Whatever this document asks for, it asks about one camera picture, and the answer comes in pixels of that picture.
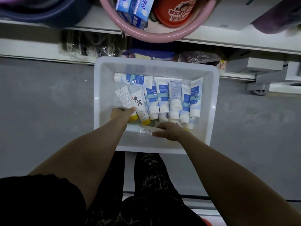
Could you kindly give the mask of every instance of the black sleeve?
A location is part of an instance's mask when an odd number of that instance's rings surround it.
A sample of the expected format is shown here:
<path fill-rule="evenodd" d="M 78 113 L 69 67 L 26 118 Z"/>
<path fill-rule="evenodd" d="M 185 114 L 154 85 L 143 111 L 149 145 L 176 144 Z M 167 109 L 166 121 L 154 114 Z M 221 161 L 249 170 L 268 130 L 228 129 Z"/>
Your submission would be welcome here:
<path fill-rule="evenodd" d="M 77 186 L 55 175 L 0 179 L 0 225 L 84 225 Z"/>

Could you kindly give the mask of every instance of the white plastic bin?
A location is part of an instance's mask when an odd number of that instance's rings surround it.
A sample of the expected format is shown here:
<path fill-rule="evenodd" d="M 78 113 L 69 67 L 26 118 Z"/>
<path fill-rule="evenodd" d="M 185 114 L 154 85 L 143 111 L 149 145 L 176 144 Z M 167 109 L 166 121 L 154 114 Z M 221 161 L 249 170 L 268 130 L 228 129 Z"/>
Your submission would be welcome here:
<path fill-rule="evenodd" d="M 190 132 L 210 145 L 219 87 L 219 72 L 214 66 L 133 58 L 99 58 L 94 72 L 94 129 L 110 120 L 112 108 L 121 107 L 114 91 L 124 84 L 114 82 L 115 73 L 182 78 L 182 83 L 186 85 L 204 77 L 201 116 Z M 139 87 L 129 86 L 130 93 L 138 90 Z M 117 146 L 118 151 L 186 154 L 177 142 L 139 133 L 138 124 L 127 125 Z"/>

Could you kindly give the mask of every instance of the blue box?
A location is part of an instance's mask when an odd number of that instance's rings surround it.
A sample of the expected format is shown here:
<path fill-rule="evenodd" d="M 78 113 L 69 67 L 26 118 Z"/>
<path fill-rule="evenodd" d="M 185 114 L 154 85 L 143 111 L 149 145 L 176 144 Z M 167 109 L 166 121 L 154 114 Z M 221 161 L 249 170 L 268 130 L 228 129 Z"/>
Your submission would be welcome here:
<path fill-rule="evenodd" d="M 148 16 L 151 13 L 153 2 L 154 0 L 137 0 L 132 25 L 139 29 L 144 29 Z"/>
<path fill-rule="evenodd" d="M 134 19 L 134 10 L 137 0 L 117 0 L 116 10 L 118 14 L 130 24 Z"/>

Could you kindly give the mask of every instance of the gray floor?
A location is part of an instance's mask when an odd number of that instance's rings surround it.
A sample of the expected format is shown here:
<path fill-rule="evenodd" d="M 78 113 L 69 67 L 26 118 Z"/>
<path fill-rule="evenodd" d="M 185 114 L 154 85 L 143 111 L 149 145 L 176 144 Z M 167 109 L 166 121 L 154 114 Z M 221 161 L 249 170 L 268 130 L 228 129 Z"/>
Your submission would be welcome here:
<path fill-rule="evenodd" d="M 0 177 L 25 175 L 93 129 L 93 66 L 0 59 Z M 250 95 L 221 79 L 211 146 L 286 199 L 301 199 L 299 96 Z M 187 156 L 162 155 L 181 194 L 206 195 Z M 133 191 L 134 153 L 124 190 Z"/>

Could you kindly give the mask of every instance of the black pants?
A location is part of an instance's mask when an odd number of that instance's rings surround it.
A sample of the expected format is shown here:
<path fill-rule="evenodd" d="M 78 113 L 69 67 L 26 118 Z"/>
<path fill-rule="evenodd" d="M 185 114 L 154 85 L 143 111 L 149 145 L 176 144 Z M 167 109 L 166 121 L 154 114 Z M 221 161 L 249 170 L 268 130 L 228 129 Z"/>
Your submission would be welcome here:
<path fill-rule="evenodd" d="M 171 183 L 159 154 L 137 153 L 134 195 L 122 201 L 125 153 L 116 151 L 87 212 L 86 225 L 206 225 Z"/>

